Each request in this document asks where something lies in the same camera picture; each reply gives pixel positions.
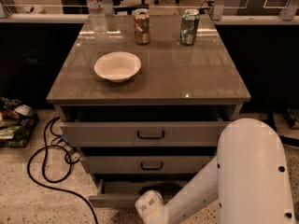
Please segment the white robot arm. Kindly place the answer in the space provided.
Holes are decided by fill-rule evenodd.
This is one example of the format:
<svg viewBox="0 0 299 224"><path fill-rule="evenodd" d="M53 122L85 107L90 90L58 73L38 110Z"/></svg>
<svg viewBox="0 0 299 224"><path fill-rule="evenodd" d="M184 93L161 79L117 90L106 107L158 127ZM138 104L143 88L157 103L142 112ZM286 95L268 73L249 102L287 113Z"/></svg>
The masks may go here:
<svg viewBox="0 0 299 224"><path fill-rule="evenodd" d="M220 224L295 224L284 147L269 125L257 119L231 122L216 156L169 202L149 190L135 209L144 224L179 224L214 201Z"/></svg>

